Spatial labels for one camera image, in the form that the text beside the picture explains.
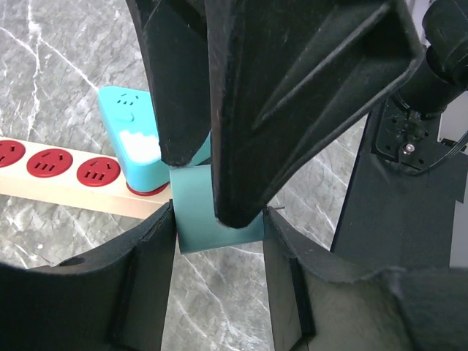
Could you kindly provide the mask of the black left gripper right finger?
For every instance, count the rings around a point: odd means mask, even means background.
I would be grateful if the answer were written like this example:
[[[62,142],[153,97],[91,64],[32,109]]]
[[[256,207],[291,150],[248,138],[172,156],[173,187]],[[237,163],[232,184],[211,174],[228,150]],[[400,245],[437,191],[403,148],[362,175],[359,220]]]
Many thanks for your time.
[[[465,350],[467,271],[366,270],[263,211],[276,350]]]

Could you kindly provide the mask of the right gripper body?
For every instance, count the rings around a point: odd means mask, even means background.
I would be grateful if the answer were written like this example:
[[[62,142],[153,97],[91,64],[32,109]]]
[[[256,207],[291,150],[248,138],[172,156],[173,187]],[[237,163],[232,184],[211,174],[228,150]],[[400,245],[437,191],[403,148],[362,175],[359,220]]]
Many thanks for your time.
[[[437,117],[467,90],[467,2],[434,1],[422,19],[428,45],[414,75],[387,102],[387,113]]]

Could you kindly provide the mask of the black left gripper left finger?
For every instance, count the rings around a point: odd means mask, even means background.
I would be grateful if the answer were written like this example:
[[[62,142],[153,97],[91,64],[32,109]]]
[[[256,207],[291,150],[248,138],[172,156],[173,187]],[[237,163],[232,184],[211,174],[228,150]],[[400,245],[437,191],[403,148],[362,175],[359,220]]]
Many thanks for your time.
[[[159,350],[176,247],[172,203],[56,266],[1,265],[3,350]]]

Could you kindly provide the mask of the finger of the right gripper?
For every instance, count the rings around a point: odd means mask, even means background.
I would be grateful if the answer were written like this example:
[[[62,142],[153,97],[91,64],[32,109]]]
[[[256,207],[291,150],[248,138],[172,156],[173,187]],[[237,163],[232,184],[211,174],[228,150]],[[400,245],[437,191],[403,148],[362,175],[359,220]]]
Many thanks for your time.
[[[211,130],[203,1],[128,1],[143,57],[162,160],[183,167]]]
[[[404,1],[207,1],[215,214],[247,226],[415,71]]]

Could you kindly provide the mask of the teal triangular power strip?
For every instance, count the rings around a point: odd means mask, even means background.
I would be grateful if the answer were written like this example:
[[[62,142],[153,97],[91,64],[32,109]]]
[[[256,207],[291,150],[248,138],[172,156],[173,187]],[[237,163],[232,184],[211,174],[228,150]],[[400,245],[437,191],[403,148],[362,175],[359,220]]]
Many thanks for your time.
[[[98,90],[99,111],[111,145],[133,192],[149,193],[170,182],[162,161],[151,95],[106,86]]]

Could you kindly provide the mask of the teal plug adapter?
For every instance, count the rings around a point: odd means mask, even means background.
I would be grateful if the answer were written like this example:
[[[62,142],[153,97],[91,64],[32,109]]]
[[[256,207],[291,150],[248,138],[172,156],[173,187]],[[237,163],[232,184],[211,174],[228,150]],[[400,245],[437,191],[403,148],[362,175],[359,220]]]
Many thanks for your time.
[[[182,254],[201,252],[264,239],[263,215],[235,229],[222,224],[214,213],[211,167],[170,169],[173,208]]]

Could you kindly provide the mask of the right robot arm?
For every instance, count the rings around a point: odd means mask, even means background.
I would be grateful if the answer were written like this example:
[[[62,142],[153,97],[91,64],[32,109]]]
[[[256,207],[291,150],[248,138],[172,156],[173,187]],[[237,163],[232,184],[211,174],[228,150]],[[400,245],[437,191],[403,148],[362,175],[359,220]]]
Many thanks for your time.
[[[467,3],[129,1],[182,251],[262,241],[277,350],[465,350]],[[330,249],[274,195],[367,118]]]

